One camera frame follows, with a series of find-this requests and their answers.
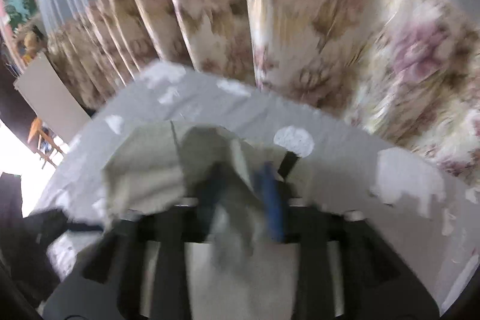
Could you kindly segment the grey animal print bedsheet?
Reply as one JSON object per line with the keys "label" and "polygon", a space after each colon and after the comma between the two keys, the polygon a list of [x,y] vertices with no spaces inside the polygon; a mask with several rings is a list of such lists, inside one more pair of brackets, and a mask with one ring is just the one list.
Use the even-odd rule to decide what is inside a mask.
{"label": "grey animal print bedsheet", "polygon": [[320,110],[167,62],[152,63],[74,137],[38,207],[102,215],[106,161],[135,127],[162,120],[218,125],[300,154],[312,168],[303,195],[329,211],[364,213],[442,312],[479,268],[477,188]]}

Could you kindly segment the wooden chair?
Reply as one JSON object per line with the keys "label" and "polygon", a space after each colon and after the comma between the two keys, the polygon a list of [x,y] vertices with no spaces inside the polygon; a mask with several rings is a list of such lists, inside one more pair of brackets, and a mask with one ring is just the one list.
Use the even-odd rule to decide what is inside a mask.
{"label": "wooden chair", "polygon": [[50,134],[49,128],[44,125],[39,117],[36,117],[30,125],[27,145],[32,148],[34,153],[40,156],[45,164],[49,163],[54,168],[57,168],[58,164],[52,160],[52,155],[60,154],[64,157],[64,151],[57,145]]}

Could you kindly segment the beige hooded jacket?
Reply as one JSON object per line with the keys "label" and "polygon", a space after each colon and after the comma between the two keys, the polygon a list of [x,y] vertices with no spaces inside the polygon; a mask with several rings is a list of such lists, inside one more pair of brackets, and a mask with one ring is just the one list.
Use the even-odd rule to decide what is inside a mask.
{"label": "beige hooded jacket", "polygon": [[276,172],[287,151],[243,140],[222,127],[163,122],[136,128],[103,168],[106,217],[153,214],[197,202],[203,244],[186,261],[195,319],[288,319],[297,254],[272,239],[260,172]]}

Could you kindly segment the blue floral curtain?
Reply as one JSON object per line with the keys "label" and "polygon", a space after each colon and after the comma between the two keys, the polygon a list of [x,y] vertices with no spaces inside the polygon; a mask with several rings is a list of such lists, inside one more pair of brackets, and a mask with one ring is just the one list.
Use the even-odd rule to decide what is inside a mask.
{"label": "blue floral curtain", "polygon": [[101,107],[150,62],[279,93],[479,185],[479,0],[37,0],[47,54]]}

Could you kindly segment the green wall picture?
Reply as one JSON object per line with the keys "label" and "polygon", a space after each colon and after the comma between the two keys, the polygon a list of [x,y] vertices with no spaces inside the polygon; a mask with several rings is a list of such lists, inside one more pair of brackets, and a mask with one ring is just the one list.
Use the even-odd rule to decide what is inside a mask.
{"label": "green wall picture", "polygon": [[35,0],[2,0],[7,13],[8,24],[12,31],[26,24],[38,13]]}

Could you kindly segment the grey board panel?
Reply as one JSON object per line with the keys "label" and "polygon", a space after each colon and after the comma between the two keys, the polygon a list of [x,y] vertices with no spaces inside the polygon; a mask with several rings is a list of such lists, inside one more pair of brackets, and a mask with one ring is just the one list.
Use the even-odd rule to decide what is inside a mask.
{"label": "grey board panel", "polygon": [[68,144],[90,121],[42,52],[16,78],[14,87],[37,117]]}

